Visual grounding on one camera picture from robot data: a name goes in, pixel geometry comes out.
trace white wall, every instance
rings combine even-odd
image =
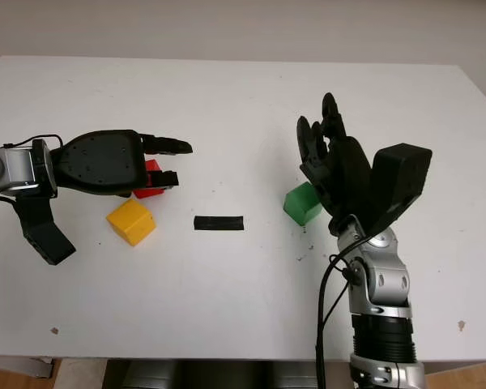
[[[3,54],[458,64],[486,95],[486,0],[0,0]]]

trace robotic arm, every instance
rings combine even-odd
[[[371,168],[358,141],[346,135],[330,93],[324,96],[322,116],[312,126],[304,117],[297,123],[301,170],[333,216],[329,229],[340,250],[322,278],[319,295],[318,386],[326,387],[324,290],[335,262],[342,259],[355,331],[353,381],[367,389],[425,388],[423,364],[416,360],[411,338],[409,276],[389,226],[421,195],[432,152],[401,143],[377,152]]]
[[[60,140],[49,150],[42,137]],[[32,141],[31,147],[20,147]],[[146,154],[191,153],[187,143],[156,138],[133,130],[106,130],[81,135],[63,145],[57,135],[42,135],[0,147],[0,201],[11,203],[23,235],[50,264],[57,265],[75,252],[53,222],[49,201],[58,186],[94,195],[130,197],[135,189],[167,189],[178,185],[175,172],[146,171]]]

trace wooden floor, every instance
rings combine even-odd
[[[31,378],[26,375],[0,370],[0,389],[52,389],[60,361],[56,360],[52,378]]]
[[[486,364],[432,374],[428,389],[486,389]]]
[[[0,389],[52,389],[58,367],[59,361],[50,379],[0,371]],[[486,389],[486,364],[429,375],[427,384],[428,389]]]

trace cube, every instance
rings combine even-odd
[[[286,194],[283,209],[298,225],[306,225],[320,213],[322,204],[315,188],[305,182]]]
[[[157,164],[156,160],[147,160],[146,161],[146,171],[148,172],[159,172],[161,170],[159,164]],[[151,185],[150,178],[147,179],[147,184]],[[145,197],[151,197],[155,195],[161,195],[164,193],[163,189],[136,189],[133,191],[133,194],[137,199],[144,199]]]
[[[156,227],[151,212],[133,199],[106,216],[106,220],[132,246],[136,246]]]

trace red cube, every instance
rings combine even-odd
[[[156,163],[156,160],[147,160],[146,161],[146,171],[148,172],[159,172],[162,170],[159,164]],[[151,185],[151,179],[149,175],[147,176],[147,184]],[[133,191],[135,197],[137,199],[144,199],[145,197],[161,195],[164,193],[163,189],[137,189]]]

